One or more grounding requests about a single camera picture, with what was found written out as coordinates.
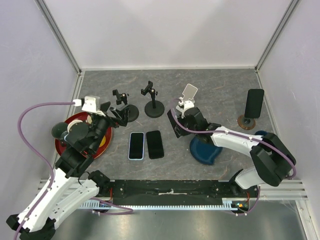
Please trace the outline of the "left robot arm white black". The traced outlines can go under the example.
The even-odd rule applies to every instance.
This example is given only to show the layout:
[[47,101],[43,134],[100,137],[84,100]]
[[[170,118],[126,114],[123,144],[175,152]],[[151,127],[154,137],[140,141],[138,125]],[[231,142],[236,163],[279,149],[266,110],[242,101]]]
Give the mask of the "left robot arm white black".
[[48,165],[50,176],[32,202],[21,213],[10,215],[6,220],[15,231],[15,240],[52,239],[58,227],[84,202],[96,196],[104,197],[110,191],[110,179],[96,170],[76,190],[63,197],[93,162],[108,128],[128,124],[129,107],[117,109],[111,107],[110,102],[100,104],[96,96],[52,102],[52,105],[81,107],[92,122],[60,122],[52,128],[52,136],[65,142],[66,149],[55,165]]

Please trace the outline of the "black round phone stand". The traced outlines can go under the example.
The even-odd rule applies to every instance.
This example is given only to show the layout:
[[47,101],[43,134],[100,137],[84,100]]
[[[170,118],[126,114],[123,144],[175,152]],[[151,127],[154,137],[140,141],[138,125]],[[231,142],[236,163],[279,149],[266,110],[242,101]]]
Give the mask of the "black round phone stand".
[[116,104],[121,105],[124,104],[128,107],[128,122],[134,122],[139,117],[139,109],[133,105],[128,103],[128,97],[130,96],[128,93],[119,93],[117,89],[112,91],[112,95],[116,96]]

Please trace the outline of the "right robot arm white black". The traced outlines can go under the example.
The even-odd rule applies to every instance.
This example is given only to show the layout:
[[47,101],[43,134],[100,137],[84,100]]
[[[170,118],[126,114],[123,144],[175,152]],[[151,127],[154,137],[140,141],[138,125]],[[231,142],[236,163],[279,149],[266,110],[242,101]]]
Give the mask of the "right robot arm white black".
[[297,174],[296,159],[274,133],[245,134],[208,123],[197,107],[180,113],[171,108],[167,116],[177,138],[193,134],[200,144],[213,151],[214,156],[222,149],[229,149],[251,158],[253,166],[240,169],[230,179],[229,191],[235,197],[260,184],[277,187]]

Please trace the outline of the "light blue phone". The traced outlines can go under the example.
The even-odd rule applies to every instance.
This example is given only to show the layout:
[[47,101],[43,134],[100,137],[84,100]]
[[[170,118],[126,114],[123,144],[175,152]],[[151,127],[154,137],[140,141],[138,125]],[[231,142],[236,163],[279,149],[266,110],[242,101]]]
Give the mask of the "light blue phone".
[[128,159],[140,161],[144,158],[145,134],[143,132],[132,132],[129,137]]

